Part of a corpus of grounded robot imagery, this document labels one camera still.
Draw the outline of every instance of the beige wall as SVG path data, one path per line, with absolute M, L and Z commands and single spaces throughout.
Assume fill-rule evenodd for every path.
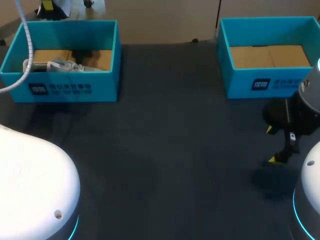
M 220 18 L 319 14 L 320 0 L 222 0 L 220 10 Z
M 181 43 L 212 39 L 219 0 L 105 0 L 123 43 Z
M 0 27 L 20 18 L 15 0 L 0 0 L 0 2 Z M 39 0 L 20 0 L 20 2 L 26 15 L 39 6 Z
M 105 0 L 124 43 L 180 43 L 215 34 L 219 0 Z M 220 17 L 315 16 L 320 0 L 222 0 Z

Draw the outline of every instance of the yellow tag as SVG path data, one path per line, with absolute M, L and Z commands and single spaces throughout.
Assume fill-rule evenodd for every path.
M 52 3 L 52 0 L 42 0 L 42 4 L 43 4 L 45 10 L 47 10 L 47 11 L 54 10 L 54 5 Z
M 266 131 L 266 133 L 268 133 L 271 129 L 272 129 L 272 126 L 269 126 L 268 130 Z
M 269 163 L 275 163 L 276 162 L 276 158 L 273 156 L 270 160 Z

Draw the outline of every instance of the table surface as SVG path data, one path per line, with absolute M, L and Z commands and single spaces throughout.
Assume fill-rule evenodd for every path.
M 82 190 L 79 240 L 290 240 L 301 140 L 285 168 L 265 99 L 226 100 L 214 43 L 124 45 L 117 103 L 14 104 L 0 123 L 62 147 Z

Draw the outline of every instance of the cardboard box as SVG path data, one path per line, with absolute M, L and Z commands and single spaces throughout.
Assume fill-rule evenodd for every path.
M 99 51 L 69 51 L 68 60 L 83 66 L 109 71 L 112 62 L 111 50 Z
M 235 46 L 230 47 L 234 66 L 237 69 L 273 68 L 274 63 L 268 47 Z
M 320 58 L 320 25 L 309 16 L 222 18 L 217 55 L 228 99 L 291 97 Z
M 310 67 L 301 45 L 232 46 L 236 69 Z
M 276 68 L 310 67 L 301 45 L 268 46 L 268 50 Z
M 117 101 L 121 64 L 117 21 L 29 21 L 28 27 L 37 61 L 52 60 L 57 55 L 64 58 L 63 50 L 83 51 L 89 47 L 91 51 L 111 53 L 110 67 L 107 71 L 31 72 L 19 87 L 10 91 L 15 103 Z M 20 25 L 0 68 L 6 86 L 23 75 L 22 63 L 28 56 L 26 34 Z
M 52 61 L 54 58 L 61 58 L 67 60 L 69 50 L 35 50 L 33 61 L 38 63 L 46 63 Z

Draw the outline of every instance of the white cable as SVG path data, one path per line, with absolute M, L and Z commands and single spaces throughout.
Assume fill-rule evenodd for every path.
M 20 84 L 22 84 L 24 80 L 26 80 L 27 76 L 30 73 L 31 65 L 32 65 L 32 62 L 33 62 L 33 59 L 34 59 L 34 49 L 33 49 L 33 46 L 32 46 L 31 36 L 30 36 L 30 32 L 29 32 L 29 28 L 28 28 L 28 24 L 27 24 L 27 20 L 26 20 L 24 11 L 23 11 L 23 9 L 21 7 L 20 0 L 15 0 L 15 4 L 16 4 L 16 7 L 18 9 L 21 21 L 22 21 L 22 24 L 23 24 L 23 27 L 24 27 L 25 36 L 26 36 L 26 41 L 28 43 L 28 50 L 29 50 L 28 65 L 27 65 L 27 67 L 25 69 L 25 72 L 21 76 L 21 78 L 19 80 L 17 80 L 15 83 L 13 83 L 12 85 L 0 89 L 0 94 L 3 94 L 3 93 L 11 91 L 12 89 L 14 89 L 14 88 L 18 87 Z

